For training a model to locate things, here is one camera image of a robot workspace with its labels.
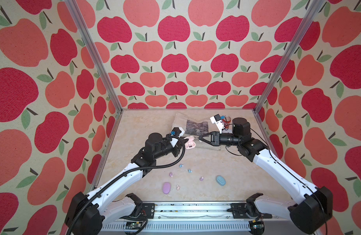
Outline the pink earbud charging case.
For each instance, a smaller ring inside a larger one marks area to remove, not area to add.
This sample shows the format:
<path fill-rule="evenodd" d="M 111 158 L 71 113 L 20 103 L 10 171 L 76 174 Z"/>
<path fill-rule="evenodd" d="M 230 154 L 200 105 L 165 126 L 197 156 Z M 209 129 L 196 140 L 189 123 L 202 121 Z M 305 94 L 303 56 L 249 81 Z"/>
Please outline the pink earbud charging case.
<path fill-rule="evenodd" d="M 195 147 L 196 147 L 196 143 L 195 143 L 194 140 L 195 140 L 194 136 L 185 137 L 185 138 L 184 138 L 185 148 L 186 148 L 186 149 L 193 149 L 193 148 L 195 148 Z"/>

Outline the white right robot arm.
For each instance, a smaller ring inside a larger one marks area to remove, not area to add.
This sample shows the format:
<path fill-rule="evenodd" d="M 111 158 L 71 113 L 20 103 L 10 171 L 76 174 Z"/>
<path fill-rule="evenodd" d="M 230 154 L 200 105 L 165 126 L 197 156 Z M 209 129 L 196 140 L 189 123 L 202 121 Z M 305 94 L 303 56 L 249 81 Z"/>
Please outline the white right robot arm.
<path fill-rule="evenodd" d="M 218 131 L 209 132 L 210 140 L 205 135 L 199 140 L 211 146 L 236 146 L 240 155 L 255 163 L 275 179 L 291 196 L 290 201 L 276 200 L 261 193 L 246 199 L 243 209 L 232 208 L 231 211 L 244 213 L 247 217 L 258 219 L 263 214 L 271 214 L 290 220 L 303 233 L 311 235 L 327 224 L 332 218 L 333 195 L 326 188 L 319 188 L 307 181 L 278 157 L 272 154 L 267 144 L 252 137 L 250 123 L 237 117 L 232 120 L 232 132 L 224 133 L 223 118 L 211 117 Z"/>

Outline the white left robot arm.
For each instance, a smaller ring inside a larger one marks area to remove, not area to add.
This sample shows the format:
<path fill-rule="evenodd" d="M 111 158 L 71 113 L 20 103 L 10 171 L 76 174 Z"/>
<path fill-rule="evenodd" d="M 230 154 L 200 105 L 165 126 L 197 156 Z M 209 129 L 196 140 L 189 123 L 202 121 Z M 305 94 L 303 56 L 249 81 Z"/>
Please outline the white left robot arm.
<path fill-rule="evenodd" d="M 76 193 L 65 218 L 68 235 L 96 235 L 104 225 L 122 218 L 137 217 L 141 212 L 141 200 L 134 194 L 123 199 L 115 198 L 129 186 L 141 180 L 153 169 L 176 165 L 185 155 L 184 130 L 175 127 L 163 137 L 160 133 L 148 136 L 145 146 L 131 162 L 103 186 L 86 194 Z"/>

